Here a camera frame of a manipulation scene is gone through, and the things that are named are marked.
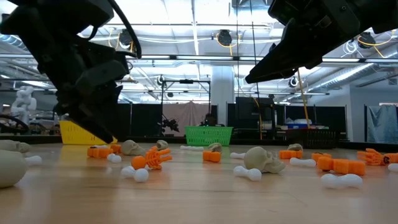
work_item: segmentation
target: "green basket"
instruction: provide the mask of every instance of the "green basket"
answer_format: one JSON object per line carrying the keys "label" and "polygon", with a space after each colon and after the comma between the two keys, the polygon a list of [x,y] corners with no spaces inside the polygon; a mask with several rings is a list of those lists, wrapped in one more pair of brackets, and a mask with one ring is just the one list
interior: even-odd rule
{"label": "green basket", "polygon": [[229,146],[233,127],[203,127],[186,126],[187,144],[189,146],[208,146],[213,143],[220,143]]}

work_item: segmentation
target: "white robot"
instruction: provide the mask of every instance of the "white robot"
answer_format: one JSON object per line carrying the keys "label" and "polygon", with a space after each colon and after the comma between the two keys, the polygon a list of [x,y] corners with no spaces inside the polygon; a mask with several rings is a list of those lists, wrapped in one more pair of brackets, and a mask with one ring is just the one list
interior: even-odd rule
{"label": "white robot", "polygon": [[34,89],[31,86],[22,86],[17,91],[17,98],[11,105],[11,115],[17,117],[29,126],[30,111],[36,110],[37,102],[32,97]]}

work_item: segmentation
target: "yellow basket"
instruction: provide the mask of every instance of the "yellow basket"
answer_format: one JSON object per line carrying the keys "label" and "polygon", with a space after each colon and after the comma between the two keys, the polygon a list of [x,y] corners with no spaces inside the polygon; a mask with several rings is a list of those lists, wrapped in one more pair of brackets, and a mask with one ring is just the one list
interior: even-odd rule
{"label": "yellow basket", "polygon": [[60,121],[61,137],[64,144],[103,145],[106,142],[71,121]]}

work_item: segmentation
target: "table surface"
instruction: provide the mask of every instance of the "table surface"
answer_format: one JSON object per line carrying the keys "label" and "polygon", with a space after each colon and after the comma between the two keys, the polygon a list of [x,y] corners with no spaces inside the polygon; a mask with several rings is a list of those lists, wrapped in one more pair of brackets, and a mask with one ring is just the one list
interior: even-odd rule
{"label": "table surface", "polygon": [[[87,158],[86,146],[36,145],[27,156],[44,162],[30,167],[15,187],[0,189],[0,223],[397,223],[398,174],[387,167],[368,166],[362,189],[324,189],[325,173],[289,161],[280,174],[251,182],[233,176],[243,161],[229,158],[251,147],[225,147],[221,163],[209,163],[200,152],[173,144],[173,160],[162,171],[150,171],[146,183],[136,183],[120,178],[129,156],[111,164]],[[356,157],[352,150],[318,151]],[[312,152],[306,150],[304,158]]]}

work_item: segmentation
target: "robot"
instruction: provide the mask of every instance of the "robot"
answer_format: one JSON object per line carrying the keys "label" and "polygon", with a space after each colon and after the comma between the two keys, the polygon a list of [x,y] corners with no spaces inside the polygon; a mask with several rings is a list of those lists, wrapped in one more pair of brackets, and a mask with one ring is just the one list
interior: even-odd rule
{"label": "robot", "polygon": [[[105,142],[122,137],[117,103],[129,73],[126,56],[141,58],[141,46],[115,0],[8,0],[18,5],[3,15],[0,33],[18,35],[57,88],[59,116]],[[123,21],[133,53],[90,42],[113,18]],[[274,45],[246,77],[248,83],[291,77],[299,67],[311,69],[322,56],[372,27],[381,33],[398,27],[397,0],[273,0],[269,14],[285,25]],[[87,39],[81,31],[93,26]]]}
{"label": "robot", "polygon": [[32,97],[33,87],[22,86],[17,91],[17,98],[11,105],[11,116],[17,116],[22,122],[29,126],[30,111],[36,110],[36,99]]}

